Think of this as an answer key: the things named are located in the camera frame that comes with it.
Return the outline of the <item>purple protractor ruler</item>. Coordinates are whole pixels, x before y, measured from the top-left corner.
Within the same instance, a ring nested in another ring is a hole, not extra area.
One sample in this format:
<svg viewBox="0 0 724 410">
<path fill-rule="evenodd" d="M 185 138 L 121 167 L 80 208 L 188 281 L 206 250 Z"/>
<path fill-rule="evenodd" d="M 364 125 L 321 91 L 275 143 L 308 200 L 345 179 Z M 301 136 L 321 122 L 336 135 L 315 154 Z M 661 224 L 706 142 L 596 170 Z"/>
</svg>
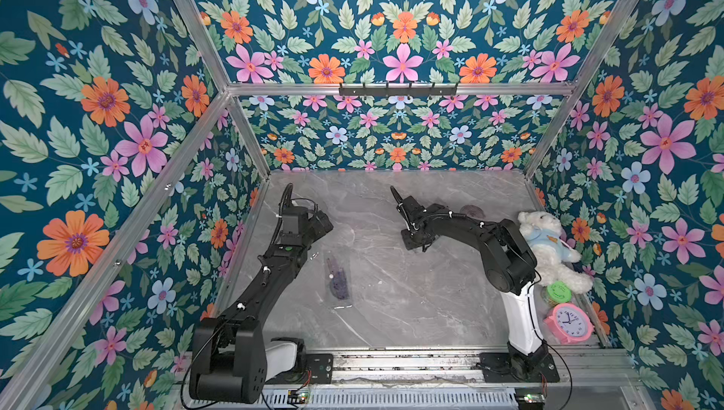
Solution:
<svg viewBox="0 0 724 410">
<path fill-rule="evenodd" d="M 465 205 L 460 208 L 460 212 L 475 220 L 484 221 L 484 219 L 486 218 L 484 210 L 482 210 L 482 208 L 479 208 L 479 206 L 475 205 Z"/>
</svg>

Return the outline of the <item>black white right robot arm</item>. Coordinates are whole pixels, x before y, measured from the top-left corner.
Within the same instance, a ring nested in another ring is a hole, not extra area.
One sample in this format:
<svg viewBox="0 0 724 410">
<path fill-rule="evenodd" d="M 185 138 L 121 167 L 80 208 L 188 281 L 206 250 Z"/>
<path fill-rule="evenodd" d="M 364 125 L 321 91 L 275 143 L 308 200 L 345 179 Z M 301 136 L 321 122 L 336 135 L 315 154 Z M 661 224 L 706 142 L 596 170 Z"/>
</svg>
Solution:
<svg viewBox="0 0 724 410">
<path fill-rule="evenodd" d="M 461 242 L 480 254 L 488 283 L 503 298 L 510 353 L 530 357 L 543 353 L 544 340 L 534 315 L 532 291 L 537 259 L 515 222 L 485 222 L 438 204 L 424 207 L 412 197 L 390 189 L 396 210 L 405 221 L 403 244 L 426 251 L 443 237 Z"/>
</svg>

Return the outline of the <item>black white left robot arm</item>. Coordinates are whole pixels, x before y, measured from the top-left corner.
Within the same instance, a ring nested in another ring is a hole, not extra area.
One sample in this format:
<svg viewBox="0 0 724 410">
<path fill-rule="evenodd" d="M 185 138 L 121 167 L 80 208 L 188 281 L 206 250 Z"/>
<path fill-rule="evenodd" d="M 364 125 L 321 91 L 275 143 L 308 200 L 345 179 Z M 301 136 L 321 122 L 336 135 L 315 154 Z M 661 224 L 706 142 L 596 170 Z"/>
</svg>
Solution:
<svg viewBox="0 0 724 410">
<path fill-rule="evenodd" d="M 190 398 L 208 402 L 256 402 L 266 382 L 295 367 L 299 342 L 277 340 L 286 355 L 271 360 L 263 329 L 285 289 L 297 278 L 312 245 L 334 229 L 313 208 L 283 208 L 260 269 L 241 296 L 216 318 L 194 329 L 192 362 L 185 380 Z"/>
</svg>

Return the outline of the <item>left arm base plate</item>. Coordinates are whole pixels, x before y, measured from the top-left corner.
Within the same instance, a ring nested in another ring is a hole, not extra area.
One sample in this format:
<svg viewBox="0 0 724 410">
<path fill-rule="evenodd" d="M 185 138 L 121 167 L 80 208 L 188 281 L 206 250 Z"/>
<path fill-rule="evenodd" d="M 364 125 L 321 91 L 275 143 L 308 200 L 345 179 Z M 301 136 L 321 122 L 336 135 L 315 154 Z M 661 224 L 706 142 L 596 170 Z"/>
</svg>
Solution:
<svg viewBox="0 0 724 410">
<path fill-rule="evenodd" d="M 305 353 L 289 372 L 282 372 L 267 385 L 329 385 L 332 383 L 334 356 L 331 353 Z"/>
</svg>

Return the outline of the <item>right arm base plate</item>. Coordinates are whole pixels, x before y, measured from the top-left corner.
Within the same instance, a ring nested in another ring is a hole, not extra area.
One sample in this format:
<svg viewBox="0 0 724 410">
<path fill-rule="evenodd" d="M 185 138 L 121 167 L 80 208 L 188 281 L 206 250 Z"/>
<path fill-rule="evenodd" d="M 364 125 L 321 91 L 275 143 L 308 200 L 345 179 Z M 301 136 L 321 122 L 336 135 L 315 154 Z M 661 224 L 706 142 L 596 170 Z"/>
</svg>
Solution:
<svg viewBox="0 0 724 410">
<path fill-rule="evenodd" d="M 507 352 L 480 353 L 480 369 L 487 383 L 559 383 L 560 375 L 546 345 L 524 355 L 515 348 Z"/>
</svg>

